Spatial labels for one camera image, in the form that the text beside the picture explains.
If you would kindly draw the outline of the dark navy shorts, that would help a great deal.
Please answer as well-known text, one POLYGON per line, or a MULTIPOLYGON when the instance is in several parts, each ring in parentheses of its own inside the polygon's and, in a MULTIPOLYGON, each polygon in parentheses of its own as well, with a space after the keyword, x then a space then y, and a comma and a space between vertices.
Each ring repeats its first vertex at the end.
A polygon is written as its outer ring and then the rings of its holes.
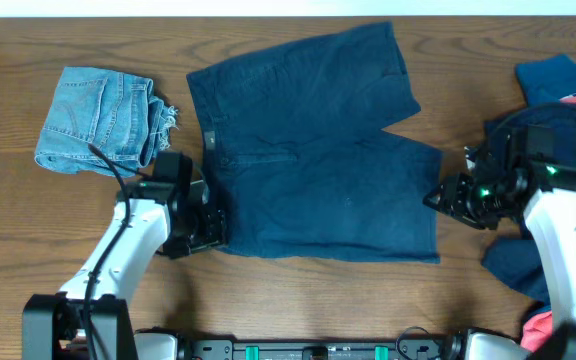
POLYGON ((388 132, 420 110, 391 23, 237 56, 187 82, 227 253, 438 261, 422 200, 442 154, 388 132))

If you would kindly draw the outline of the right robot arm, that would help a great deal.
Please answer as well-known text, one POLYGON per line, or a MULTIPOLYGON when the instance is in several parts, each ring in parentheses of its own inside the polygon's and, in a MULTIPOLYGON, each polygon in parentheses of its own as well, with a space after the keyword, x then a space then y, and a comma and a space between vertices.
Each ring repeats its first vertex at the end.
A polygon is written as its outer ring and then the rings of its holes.
POLYGON ((468 170, 446 177, 423 203, 478 230, 503 218, 525 224, 538 248, 553 316, 551 336, 534 352, 491 331, 450 336, 444 359, 576 359, 576 169, 558 164, 548 128, 512 130, 496 161, 482 143, 467 148, 468 170))

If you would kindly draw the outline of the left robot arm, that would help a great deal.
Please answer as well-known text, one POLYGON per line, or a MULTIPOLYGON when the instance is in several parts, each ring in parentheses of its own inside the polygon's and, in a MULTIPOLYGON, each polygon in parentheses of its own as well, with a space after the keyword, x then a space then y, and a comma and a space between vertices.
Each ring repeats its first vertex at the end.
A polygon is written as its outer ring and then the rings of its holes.
POLYGON ((225 244, 224 213, 201 170, 164 152, 151 174, 121 183, 112 220, 82 268, 53 295, 33 295, 22 314, 25 359, 190 359, 182 335, 136 331, 129 305, 156 256, 174 260, 225 244))

